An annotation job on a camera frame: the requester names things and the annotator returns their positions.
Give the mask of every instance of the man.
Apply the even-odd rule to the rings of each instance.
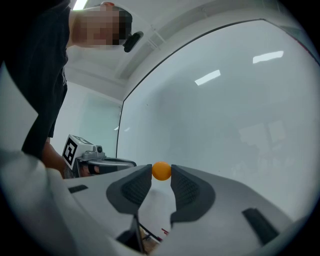
[[[110,2],[84,10],[70,10],[69,3],[54,3],[36,13],[4,58],[13,81],[38,113],[22,151],[42,160],[47,168],[57,169],[63,178],[66,164],[50,145],[50,138],[68,89],[66,48],[123,44],[132,23],[130,13]]]

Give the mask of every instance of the black shirt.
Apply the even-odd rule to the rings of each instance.
[[[69,3],[65,0],[37,13],[14,50],[4,58],[13,81],[38,113],[22,150],[39,159],[47,137],[54,135],[67,93],[64,66],[68,61]]]

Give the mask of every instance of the hand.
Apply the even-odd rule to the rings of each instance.
[[[99,173],[100,173],[99,167],[95,165],[95,166],[94,166],[94,171],[95,171],[97,174],[99,174]],[[80,175],[81,175],[81,177],[89,177],[89,176],[91,176],[87,164],[81,165],[81,167],[80,167]]]

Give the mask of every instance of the ping pong ball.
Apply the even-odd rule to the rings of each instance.
[[[171,176],[171,166],[166,162],[156,162],[152,166],[152,175],[159,181],[165,181]]]

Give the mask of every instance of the white wall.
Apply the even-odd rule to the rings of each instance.
[[[101,145],[108,157],[116,156],[121,101],[81,85],[67,82],[68,91],[56,120],[51,144],[59,153],[69,134]]]
[[[253,63],[277,51],[283,56]],[[319,191],[319,84],[319,65],[283,30],[265,21],[219,29],[165,60],[127,98],[117,156],[240,181],[298,220]]]
[[[151,69],[184,44],[215,28],[254,19],[266,19],[277,26],[302,29],[296,20],[272,9],[246,8],[215,14],[180,30],[167,40],[166,44],[161,45],[161,50],[152,52],[130,76],[124,98]]]

